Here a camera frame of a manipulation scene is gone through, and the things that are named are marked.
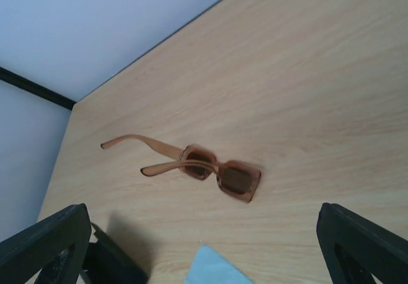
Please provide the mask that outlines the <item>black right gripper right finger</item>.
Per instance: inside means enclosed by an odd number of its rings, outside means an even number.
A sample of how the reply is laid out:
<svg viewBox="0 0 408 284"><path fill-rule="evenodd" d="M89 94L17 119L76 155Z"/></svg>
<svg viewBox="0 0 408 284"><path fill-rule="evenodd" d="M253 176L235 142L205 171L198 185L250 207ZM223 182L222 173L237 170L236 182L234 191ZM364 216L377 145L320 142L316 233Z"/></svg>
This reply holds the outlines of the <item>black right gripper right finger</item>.
<svg viewBox="0 0 408 284"><path fill-rule="evenodd" d="M407 240L400 236L327 202L316 234L333 283L407 283Z"/></svg>

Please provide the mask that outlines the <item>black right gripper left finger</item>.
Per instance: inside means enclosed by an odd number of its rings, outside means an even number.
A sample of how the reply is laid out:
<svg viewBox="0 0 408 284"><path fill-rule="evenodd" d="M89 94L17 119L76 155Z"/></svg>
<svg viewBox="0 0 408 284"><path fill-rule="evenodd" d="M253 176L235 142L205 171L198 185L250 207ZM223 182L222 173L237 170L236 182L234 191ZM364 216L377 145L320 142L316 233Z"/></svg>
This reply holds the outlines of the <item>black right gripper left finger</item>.
<svg viewBox="0 0 408 284"><path fill-rule="evenodd" d="M91 236L84 203L72 204L1 242L1 283L76 283Z"/></svg>

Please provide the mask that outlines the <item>brown translucent sunglasses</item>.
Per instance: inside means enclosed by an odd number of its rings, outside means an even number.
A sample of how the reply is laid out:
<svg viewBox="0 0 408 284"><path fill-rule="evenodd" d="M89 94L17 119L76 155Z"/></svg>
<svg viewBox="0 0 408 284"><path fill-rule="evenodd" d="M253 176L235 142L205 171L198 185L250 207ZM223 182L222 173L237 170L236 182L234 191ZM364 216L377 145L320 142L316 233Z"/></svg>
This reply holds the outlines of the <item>brown translucent sunglasses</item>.
<svg viewBox="0 0 408 284"><path fill-rule="evenodd" d="M252 201L261 181L262 172L259 167L239 160L220 162L214 153L199 145L188 145L181 149L139 134L127 134L106 141L100 144L100 147L106 150L129 139L139 140L153 151L172 159L171 162L141 168L141 174L147 177L174 169L179 169L199 181L204 181L214 174L221 191L247 203Z"/></svg>

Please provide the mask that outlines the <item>light blue cleaning cloth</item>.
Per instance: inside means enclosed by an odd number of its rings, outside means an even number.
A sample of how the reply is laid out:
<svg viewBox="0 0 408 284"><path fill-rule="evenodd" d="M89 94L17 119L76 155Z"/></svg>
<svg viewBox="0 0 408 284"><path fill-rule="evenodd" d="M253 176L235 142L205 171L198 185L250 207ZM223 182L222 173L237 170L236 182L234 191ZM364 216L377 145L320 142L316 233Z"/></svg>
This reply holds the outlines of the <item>light blue cleaning cloth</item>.
<svg viewBox="0 0 408 284"><path fill-rule="evenodd" d="M198 249L184 283L253 284L253 281L213 248L203 245Z"/></svg>

